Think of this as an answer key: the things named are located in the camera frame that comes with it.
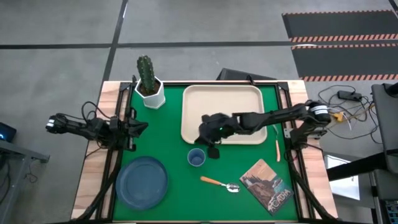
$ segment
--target small blue cup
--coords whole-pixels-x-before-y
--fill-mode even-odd
[[[188,152],[188,162],[194,167],[200,167],[205,163],[206,154],[201,149],[191,149]]]

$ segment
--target green table surface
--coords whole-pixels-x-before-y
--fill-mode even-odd
[[[138,94],[132,96],[132,106],[139,121],[149,122],[140,138],[135,139],[136,152],[123,152],[122,166],[139,156],[158,159],[167,170],[169,186],[163,200],[153,208],[135,211],[116,199],[114,220],[134,221],[228,221],[228,220],[297,220],[293,197],[274,216],[244,187],[239,178],[259,159],[265,162],[291,187],[283,135],[278,135],[281,160],[276,161],[275,131],[268,126],[267,139],[258,145],[221,145],[219,159],[206,158],[201,167],[188,164],[187,154],[196,146],[181,137],[182,96],[184,86],[165,86],[166,102],[158,110],[144,106]],[[275,87],[260,86],[265,111],[277,110]],[[279,133],[282,126],[277,125]],[[206,176],[220,182],[235,182],[239,193],[230,193],[224,187],[202,182]]]

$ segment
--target white pot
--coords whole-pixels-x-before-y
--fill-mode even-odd
[[[136,93],[138,93],[141,96],[141,98],[144,100],[144,105],[151,109],[159,109],[160,106],[162,106],[166,102],[166,98],[164,97],[163,82],[160,81],[158,78],[156,78],[156,80],[160,83],[159,91],[156,94],[153,94],[151,96],[143,96],[139,92],[139,86],[141,84],[141,79],[138,81],[138,83],[136,85],[136,89],[135,89]]]

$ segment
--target book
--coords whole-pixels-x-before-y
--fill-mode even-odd
[[[293,191],[262,159],[257,161],[240,181],[271,215],[293,196]]]

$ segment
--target plastic tray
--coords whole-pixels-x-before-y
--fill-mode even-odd
[[[192,85],[184,90],[182,100],[181,136],[193,144],[199,137],[201,116],[239,112],[264,112],[261,91],[249,85]],[[262,128],[252,135],[233,135],[222,144],[261,144],[267,138]]]

